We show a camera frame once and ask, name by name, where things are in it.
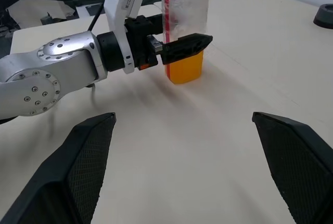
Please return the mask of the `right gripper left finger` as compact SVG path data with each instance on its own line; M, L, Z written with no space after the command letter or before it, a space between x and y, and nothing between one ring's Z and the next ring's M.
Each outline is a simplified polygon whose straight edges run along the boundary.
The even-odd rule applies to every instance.
M75 125L39 166L0 224L91 224L115 123L115 113L105 113Z

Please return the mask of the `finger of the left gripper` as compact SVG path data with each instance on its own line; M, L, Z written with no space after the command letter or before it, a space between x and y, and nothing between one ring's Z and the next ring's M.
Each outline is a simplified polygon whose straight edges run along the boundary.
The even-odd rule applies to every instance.
M147 35L159 35L163 33L163 14L147 17Z
M154 54L161 56L162 63L167 65L199 54L212 41L213 36L199 33L186 35L166 44L154 38L152 49Z

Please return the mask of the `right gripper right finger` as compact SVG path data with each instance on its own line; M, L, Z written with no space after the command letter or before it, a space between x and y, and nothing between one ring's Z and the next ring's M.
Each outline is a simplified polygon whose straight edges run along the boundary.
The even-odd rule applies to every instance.
M271 176L296 224L333 224L333 148L309 125L254 112Z

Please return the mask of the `orange juice bottle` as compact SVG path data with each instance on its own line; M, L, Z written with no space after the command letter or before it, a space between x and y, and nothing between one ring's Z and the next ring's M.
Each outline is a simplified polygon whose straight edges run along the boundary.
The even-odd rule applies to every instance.
M193 33L206 32L209 0L161 0L165 43ZM203 51L165 66L168 79L184 84L201 76Z

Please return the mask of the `brown cardboard sheet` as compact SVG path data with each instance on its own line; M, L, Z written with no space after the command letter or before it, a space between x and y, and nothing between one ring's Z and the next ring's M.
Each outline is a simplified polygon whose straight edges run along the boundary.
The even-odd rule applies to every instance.
M8 7L10 16L21 29L41 26L41 18L50 15L53 19L66 19L75 10L63 1L19 0Z

